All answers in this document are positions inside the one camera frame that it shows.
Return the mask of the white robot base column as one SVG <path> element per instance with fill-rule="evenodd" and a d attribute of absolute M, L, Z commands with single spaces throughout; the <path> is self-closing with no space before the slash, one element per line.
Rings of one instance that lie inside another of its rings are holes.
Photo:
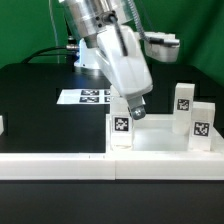
<path fill-rule="evenodd" d="M 86 75 L 103 75 L 96 60 L 96 49 L 88 48 L 84 39 L 79 41 L 79 58 L 74 63 L 74 69 Z"/>

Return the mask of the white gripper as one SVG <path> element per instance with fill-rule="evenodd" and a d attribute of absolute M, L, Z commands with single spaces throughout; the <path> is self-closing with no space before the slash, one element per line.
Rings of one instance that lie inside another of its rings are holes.
<path fill-rule="evenodd" d="M 128 55 L 122 54 L 115 28 L 110 25 L 97 35 L 96 60 L 109 82 L 128 100 L 132 118 L 139 120 L 146 115 L 141 96 L 152 90 L 152 78 L 133 30 L 121 26 L 121 32 Z"/>

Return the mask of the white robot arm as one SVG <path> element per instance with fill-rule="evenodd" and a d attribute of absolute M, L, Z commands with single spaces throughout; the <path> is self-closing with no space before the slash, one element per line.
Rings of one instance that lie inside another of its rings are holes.
<path fill-rule="evenodd" d="M 145 39 L 133 0 L 59 0 L 73 36 L 83 40 L 99 69 L 128 104 L 135 120 L 145 117 L 142 96 L 153 88 L 139 41 Z"/>

